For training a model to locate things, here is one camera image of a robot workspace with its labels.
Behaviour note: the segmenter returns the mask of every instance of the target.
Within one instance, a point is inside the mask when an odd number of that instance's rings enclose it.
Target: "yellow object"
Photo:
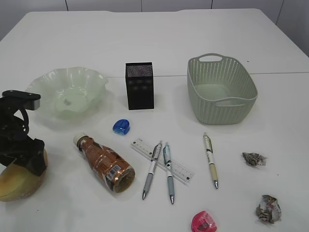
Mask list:
[[[45,150],[44,160],[46,166],[48,166]],[[11,163],[0,174],[0,201],[16,201],[33,194],[42,184],[46,176],[46,170],[41,176],[36,176],[28,169]]]

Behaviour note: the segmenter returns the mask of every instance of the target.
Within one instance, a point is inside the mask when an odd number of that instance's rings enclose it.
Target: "white table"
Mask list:
[[[190,43],[193,35],[197,39]],[[152,61],[156,75],[185,75],[188,59],[207,52],[236,57],[250,73],[277,73],[252,75],[259,96],[242,123],[199,124],[185,76],[154,78],[154,110],[127,110],[125,80],[114,77],[105,103],[87,122],[42,125],[30,112],[29,135],[46,143],[48,175],[30,198],[0,203],[1,231],[188,232],[192,217],[202,210],[211,213],[219,232],[307,231],[309,79],[300,72],[309,72],[308,58],[260,11],[30,13],[0,43],[0,91],[24,90],[54,68],[77,65],[124,76],[125,62]],[[124,137],[112,132],[120,118],[131,123]],[[135,168],[127,191],[112,195],[94,178],[72,142],[80,131]],[[219,190],[211,183],[205,131],[213,143]],[[189,186],[175,181],[174,205],[161,169],[141,200],[149,161],[129,147],[138,137],[152,144],[169,141],[172,157],[195,171]],[[266,167],[247,166],[244,151],[267,156]],[[278,197],[281,222],[266,226],[257,221],[254,211],[263,194]]]
[[[186,75],[206,53],[238,59],[249,73],[309,72],[309,58],[261,11],[34,12],[0,43],[0,76],[41,76],[85,66],[108,77],[126,62],[153,62],[155,76]]]
[[[48,175],[30,198],[0,203],[1,229],[188,232],[192,217],[207,210],[218,224],[219,232],[307,231],[308,75],[252,77],[259,97],[249,115],[236,125],[198,123],[189,103],[185,76],[154,78],[154,110],[127,110],[124,78],[109,78],[104,110],[88,122],[60,129],[42,125],[35,112],[29,114],[30,136],[46,143]],[[2,90],[9,85],[3,83]],[[112,132],[114,122],[120,118],[131,123],[126,136]],[[80,131],[114,148],[135,168],[136,178],[127,191],[112,195],[94,178],[72,142]],[[212,185],[205,157],[202,140],[205,131],[213,143],[218,190]],[[189,186],[175,181],[174,205],[169,201],[166,173],[160,168],[146,200],[141,200],[149,161],[129,147],[138,137],[153,144],[160,139],[169,141],[172,157],[195,171]],[[258,170],[247,166],[241,156],[244,151],[267,156],[266,167]],[[263,194],[278,197],[282,221],[270,226],[257,221],[254,211]]]

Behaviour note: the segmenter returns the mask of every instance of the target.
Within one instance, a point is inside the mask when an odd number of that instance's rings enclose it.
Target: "plastic bottle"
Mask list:
[[[131,185],[135,171],[115,151],[96,143],[85,133],[77,134],[73,142],[88,160],[95,176],[110,190],[122,192]]]

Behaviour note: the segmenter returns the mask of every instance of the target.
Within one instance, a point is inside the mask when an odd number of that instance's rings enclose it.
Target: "pink pencil sharpener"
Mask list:
[[[202,211],[194,216],[191,224],[192,232],[215,232],[217,225],[206,211]]]

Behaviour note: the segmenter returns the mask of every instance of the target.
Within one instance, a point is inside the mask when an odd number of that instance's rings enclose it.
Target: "pen tip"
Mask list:
[[[170,202],[172,202],[172,204],[174,204],[174,195],[170,195]]]
[[[216,189],[218,189],[218,188],[219,188],[219,183],[218,183],[218,181],[217,181],[217,180],[214,180],[213,182],[214,182],[214,185],[215,185]]]
[[[142,199],[144,200],[146,197],[146,191],[143,191],[143,196],[142,196]]]

